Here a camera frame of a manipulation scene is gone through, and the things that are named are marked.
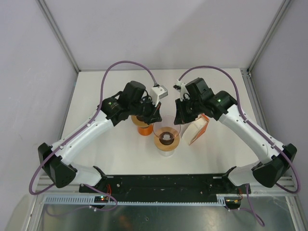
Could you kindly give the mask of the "clear glass carafe brown collar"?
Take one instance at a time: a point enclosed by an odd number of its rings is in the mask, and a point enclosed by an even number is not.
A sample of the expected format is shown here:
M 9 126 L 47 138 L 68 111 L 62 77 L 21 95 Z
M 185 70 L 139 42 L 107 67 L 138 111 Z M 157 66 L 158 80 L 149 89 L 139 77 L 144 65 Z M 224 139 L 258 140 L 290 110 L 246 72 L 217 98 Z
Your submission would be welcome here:
M 163 150 L 158 150 L 159 154 L 163 157 L 170 157 L 174 154 L 175 150 L 172 151 L 163 151 Z

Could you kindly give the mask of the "pink glass dripper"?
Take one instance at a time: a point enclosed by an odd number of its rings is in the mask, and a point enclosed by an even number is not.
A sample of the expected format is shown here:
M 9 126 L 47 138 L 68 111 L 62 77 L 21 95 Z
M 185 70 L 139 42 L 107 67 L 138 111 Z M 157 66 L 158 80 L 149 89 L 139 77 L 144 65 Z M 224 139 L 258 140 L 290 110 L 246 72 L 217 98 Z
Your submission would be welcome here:
M 154 123 L 154 134 L 163 145 L 172 144 L 180 134 L 181 126 L 174 125 L 174 119 L 171 115 L 164 115 L 161 122 Z

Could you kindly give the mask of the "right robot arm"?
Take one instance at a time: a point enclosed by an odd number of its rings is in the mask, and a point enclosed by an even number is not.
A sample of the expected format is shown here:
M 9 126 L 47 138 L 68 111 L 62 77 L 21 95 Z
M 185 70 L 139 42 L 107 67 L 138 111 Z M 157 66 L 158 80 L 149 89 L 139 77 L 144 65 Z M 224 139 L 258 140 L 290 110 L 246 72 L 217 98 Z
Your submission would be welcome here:
M 297 148 L 277 141 L 250 121 L 229 93 L 221 90 L 214 94 L 202 78 L 189 83 L 178 80 L 173 87 L 180 92 L 180 98 L 175 101 L 175 125 L 190 123 L 204 114 L 231 129 L 258 157 L 255 163 L 232 167 L 226 172 L 227 178 L 222 181 L 225 192 L 233 193 L 239 186 L 253 182 L 271 188 L 288 170 L 288 162 L 293 161 Z

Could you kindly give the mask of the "coffee filter pack orange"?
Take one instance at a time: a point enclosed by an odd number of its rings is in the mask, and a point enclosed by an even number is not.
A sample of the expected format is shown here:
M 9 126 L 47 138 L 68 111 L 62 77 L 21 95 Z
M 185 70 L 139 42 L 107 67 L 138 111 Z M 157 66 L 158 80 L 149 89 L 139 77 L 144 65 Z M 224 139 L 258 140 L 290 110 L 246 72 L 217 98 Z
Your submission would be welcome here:
M 208 124 L 209 118 L 205 114 L 200 114 L 186 128 L 182 135 L 182 139 L 190 146 L 205 133 Z

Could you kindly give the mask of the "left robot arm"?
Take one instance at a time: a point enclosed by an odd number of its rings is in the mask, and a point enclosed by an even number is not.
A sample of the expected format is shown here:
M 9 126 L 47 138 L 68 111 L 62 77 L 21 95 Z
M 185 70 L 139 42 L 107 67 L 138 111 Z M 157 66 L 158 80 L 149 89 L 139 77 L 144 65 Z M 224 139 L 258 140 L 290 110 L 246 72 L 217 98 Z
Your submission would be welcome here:
M 146 91 L 146 87 L 137 81 L 127 83 L 123 91 L 104 99 L 93 115 L 70 135 L 51 146 L 46 143 L 39 146 L 43 170 L 57 188 L 74 182 L 87 184 L 95 192 L 102 192 L 106 188 L 103 172 L 96 166 L 74 164 L 74 159 L 93 140 L 131 115 L 147 125 L 160 122 L 160 100 L 167 95 L 164 86 L 156 85 Z

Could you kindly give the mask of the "orange glass carafe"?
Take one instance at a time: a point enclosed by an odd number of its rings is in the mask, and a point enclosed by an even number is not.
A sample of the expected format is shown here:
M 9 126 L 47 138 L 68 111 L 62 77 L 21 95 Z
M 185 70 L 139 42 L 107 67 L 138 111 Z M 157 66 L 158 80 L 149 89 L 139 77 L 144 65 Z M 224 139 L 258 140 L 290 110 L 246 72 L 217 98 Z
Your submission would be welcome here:
M 153 126 L 148 126 L 148 127 L 138 127 L 138 133 L 142 136 L 149 136 L 153 132 Z

